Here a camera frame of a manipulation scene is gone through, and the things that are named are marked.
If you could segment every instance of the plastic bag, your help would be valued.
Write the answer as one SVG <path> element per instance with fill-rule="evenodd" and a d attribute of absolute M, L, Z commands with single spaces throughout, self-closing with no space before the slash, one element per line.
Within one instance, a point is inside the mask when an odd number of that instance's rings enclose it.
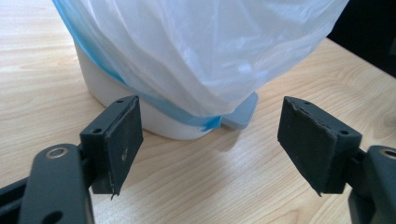
<path fill-rule="evenodd" d="M 76 43 L 160 110 L 232 113 L 312 52 L 347 0 L 54 0 Z"/>

